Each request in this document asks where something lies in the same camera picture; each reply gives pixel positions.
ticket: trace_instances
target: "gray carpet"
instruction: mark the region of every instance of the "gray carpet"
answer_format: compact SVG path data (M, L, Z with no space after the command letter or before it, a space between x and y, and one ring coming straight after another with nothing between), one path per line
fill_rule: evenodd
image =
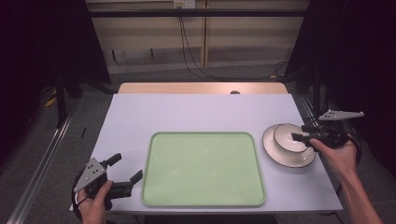
M259 78L273 73L273 66L236 66L207 68L209 75L220 78L245 77ZM123 82L162 82L162 81L218 81L217 79L201 78L191 75L186 69L147 72L136 74L112 75L112 85L107 85L117 90ZM239 79L228 79L230 81L244 81ZM275 81L273 78L246 79L245 81ZM25 223L80 223L74 215L69 212L71 185L77 172L84 166L91 156L95 142L106 117L112 96L105 95L89 86L82 86L84 95L78 100L78 107L72 117L68 131L62 143L49 165L39 192L25 219ZM293 83L287 85L289 92L295 92ZM70 105L74 99L68 99ZM308 117L302 111L302 117ZM57 123L56 105L51 107L40 106L33 122L28 127L21 142L17 145L13 155L3 166L0 176L0 223L6 223L11 215L18 199L26 189L36 167L50 143L55 132ZM379 215L385 223L396 222L396 182L383 168L383 166L371 155L370 149L365 145L363 157L358 168L362 183L366 188ZM336 188L337 180L331 176L331 181ZM341 193L341 202L346 207ZM338 213L344 223L350 223L347 210ZM300 224L300 223L340 223L335 215L323 216L319 214L277 214L278 223ZM137 217L139 223L143 223L144 217ZM111 214L108 219L117 223L137 223L136 217L126 214ZM154 222L152 217L147 217L147 222ZM179 219L177 223L186 223ZM260 216L246 216L245 223L262 223ZM174 221L163 219L163 223L174 223Z

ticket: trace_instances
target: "hand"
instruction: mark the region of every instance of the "hand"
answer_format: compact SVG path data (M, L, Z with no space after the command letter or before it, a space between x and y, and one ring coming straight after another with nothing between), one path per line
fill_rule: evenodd
M112 181L107 180L94 199L87 198L88 194L85 189L78 193L79 211L84 224L106 224L105 197L110 191L112 184Z
M351 141L336 149L325 146L318 139L311 139L309 142L323 153L340 181L357 174L356 147Z

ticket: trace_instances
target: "white table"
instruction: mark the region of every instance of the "white table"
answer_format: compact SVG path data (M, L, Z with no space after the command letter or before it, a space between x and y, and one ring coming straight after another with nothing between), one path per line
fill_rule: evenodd
M267 197L260 207L148 207L142 181L132 197L113 200L113 212L135 214L252 214L341 210L332 183L317 156L305 168L287 168L264 151L262 134L273 124L303 121L290 94L116 94L92 156L105 160L121 153L107 169L109 179L128 180L143 170L156 132L247 132L255 139Z

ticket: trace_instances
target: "beige cabinet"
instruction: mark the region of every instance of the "beige cabinet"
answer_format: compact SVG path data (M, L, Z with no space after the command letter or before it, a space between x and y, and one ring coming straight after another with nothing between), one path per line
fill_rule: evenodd
M170 9L168 0L86 0L89 9ZM309 0L196 0L196 8L305 9ZM182 48L179 18L92 18L103 50ZM201 65L289 59L303 18L183 18Z

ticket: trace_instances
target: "person's right hand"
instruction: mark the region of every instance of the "person's right hand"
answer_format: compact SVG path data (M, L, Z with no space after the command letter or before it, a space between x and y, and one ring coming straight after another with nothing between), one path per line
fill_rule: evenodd
M340 181L357 174L356 147L351 141L347 141L342 147L336 149L327 147L318 139L311 139L309 142L323 153Z

